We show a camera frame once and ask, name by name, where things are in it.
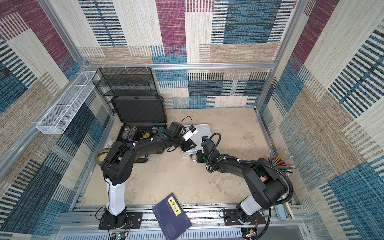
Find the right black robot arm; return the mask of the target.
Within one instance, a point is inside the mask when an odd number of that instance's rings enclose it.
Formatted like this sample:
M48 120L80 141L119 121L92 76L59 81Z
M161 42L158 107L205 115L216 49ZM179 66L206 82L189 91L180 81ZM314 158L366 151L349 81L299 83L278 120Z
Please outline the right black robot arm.
M202 150L197 152L197 162L205 163L206 170L211 174L219 172L232 174L243 178L250 190L250 195L237 205L237 216L242 224L249 223L255 213L260 210L269 210L275 205L287 203L291 200L294 187L288 176L260 158L256 161L247 161L221 154L217 147L221 135L202 137Z

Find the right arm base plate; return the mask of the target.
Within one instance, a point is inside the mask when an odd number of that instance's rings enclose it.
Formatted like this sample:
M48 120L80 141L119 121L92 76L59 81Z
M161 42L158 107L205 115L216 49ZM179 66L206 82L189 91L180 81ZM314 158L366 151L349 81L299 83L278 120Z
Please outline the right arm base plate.
M239 218L236 209L221 209L219 211L219 216L224 219L226 226L266 224L265 215L260 211L255 212L250 217L246 217L245 220Z

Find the small silver aluminium case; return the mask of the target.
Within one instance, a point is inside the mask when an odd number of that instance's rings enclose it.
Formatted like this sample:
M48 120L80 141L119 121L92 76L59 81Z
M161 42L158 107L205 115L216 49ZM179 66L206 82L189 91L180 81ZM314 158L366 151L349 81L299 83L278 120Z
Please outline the small silver aluminium case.
M197 160L197 151L202 150L202 137L207 136L209 138L212 135L210 124L198 124L195 125L195 128L197 129L197 133L193 134L190 140L192 140L197 146L192 148L191 150L188 150L187 152L182 152L183 158L190 159L193 162Z

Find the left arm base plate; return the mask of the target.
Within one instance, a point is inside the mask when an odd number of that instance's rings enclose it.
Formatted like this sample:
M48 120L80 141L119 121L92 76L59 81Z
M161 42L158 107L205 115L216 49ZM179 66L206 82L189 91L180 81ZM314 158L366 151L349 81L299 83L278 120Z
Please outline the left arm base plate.
M128 230L139 229L142 222L142 212L120 213L117 216L109 212L102 215L99 230Z

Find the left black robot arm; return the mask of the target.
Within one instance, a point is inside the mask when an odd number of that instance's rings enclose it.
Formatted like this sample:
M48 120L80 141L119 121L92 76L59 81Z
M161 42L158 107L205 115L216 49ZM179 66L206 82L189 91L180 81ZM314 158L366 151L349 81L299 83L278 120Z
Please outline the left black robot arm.
M125 184L136 160L149 154L162 154L171 147L187 152L196 147L191 137L197 133L194 125L184 127L181 123L172 122L169 128L158 131L147 140L130 144L115 143L101 164L107 185L107 220L126 221Z

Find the large black poker case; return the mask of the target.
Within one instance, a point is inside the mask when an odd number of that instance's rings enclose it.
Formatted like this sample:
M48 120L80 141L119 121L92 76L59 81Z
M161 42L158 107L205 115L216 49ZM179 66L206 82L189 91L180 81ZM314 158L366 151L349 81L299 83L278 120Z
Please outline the large black poker case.
M112 98L112 105L122 126L117 142L125 144L139 143L158 134L160 126L167 128L167 113L165 100L162 96L116 96ZM138 128L134 142L122 140L125 126ZM151 136L144 139L141 130L150 130Z

